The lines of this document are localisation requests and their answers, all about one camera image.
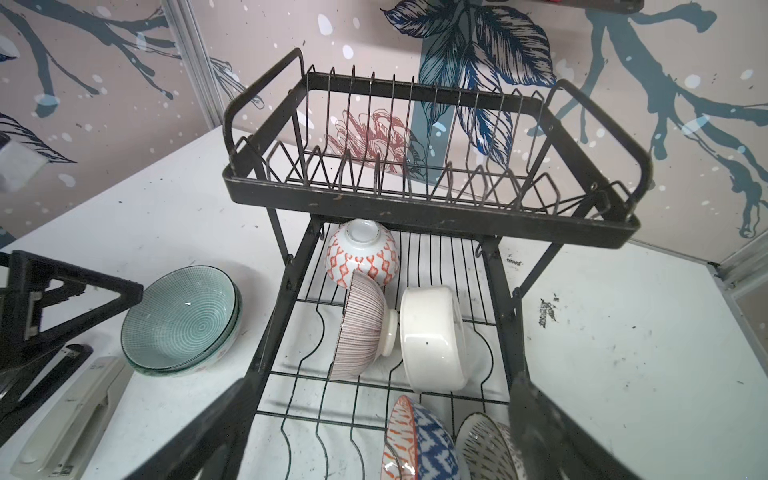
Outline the white maroon sunburst bowl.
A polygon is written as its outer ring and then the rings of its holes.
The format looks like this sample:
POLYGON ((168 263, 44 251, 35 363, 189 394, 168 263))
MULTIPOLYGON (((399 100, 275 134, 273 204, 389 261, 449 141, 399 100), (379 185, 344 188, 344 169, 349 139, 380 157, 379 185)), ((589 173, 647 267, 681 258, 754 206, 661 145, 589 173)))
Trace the white maroon sunburst bowl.
POLYGON ((456 448, 466 479, 528 478, 510 428, 484 413, 472 413, 463 421, 456 448))

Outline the pink ribbed bowl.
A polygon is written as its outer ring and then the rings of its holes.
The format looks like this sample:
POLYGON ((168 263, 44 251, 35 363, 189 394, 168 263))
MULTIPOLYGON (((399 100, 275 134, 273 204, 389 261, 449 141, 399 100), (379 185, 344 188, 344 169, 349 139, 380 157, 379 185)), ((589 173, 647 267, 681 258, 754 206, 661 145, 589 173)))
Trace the pink ribbed bowl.
POLYGON ((397 329, 398 313, 389 308, 379 284, 362 272, 354 271, 329 379, 354 379, 379 357, 390 356, 397 329))

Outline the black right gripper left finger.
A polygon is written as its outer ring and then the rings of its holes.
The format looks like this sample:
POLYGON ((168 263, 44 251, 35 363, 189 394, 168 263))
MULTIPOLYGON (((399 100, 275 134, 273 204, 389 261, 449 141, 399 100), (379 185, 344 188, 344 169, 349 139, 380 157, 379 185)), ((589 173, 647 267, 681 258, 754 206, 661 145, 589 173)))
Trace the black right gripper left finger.
POLYGON ((253 420, 253 379, 237 380, 130 479, 235 479, 253 420))

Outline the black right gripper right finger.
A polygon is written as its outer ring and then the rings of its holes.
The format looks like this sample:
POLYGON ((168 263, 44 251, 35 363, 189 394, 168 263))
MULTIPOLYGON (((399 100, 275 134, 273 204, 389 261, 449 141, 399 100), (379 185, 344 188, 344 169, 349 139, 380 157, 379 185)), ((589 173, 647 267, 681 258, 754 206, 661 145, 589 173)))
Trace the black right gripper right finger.
POLYGON ((511 436, 530 479, 636 479, 539 390, 525 372, 509 384, 511 436))

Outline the white red patterned bowl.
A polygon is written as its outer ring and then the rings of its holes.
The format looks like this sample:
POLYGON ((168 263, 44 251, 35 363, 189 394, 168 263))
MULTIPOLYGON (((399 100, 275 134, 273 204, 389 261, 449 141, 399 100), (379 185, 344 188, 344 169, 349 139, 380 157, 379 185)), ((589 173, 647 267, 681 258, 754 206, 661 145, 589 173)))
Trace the white red patterned bowl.
POLYGON ((348 289, 355 271, 389 284, 400 267, 398 247, 391 232, 372 220, 354 219, 342 224, 330 237, 324 252, 330 280, 348 289))

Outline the white ceramic bowl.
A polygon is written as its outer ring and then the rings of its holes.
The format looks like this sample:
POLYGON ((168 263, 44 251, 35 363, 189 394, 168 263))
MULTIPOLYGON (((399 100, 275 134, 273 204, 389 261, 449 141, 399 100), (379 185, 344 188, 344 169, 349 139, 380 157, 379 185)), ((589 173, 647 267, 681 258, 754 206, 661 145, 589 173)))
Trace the white ceramic bowl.
POLYGON ((457 296, 445 285, 411 287, 399 309, 406 378, 417 393, 450 393, 469 380, 469 360, 457 296))

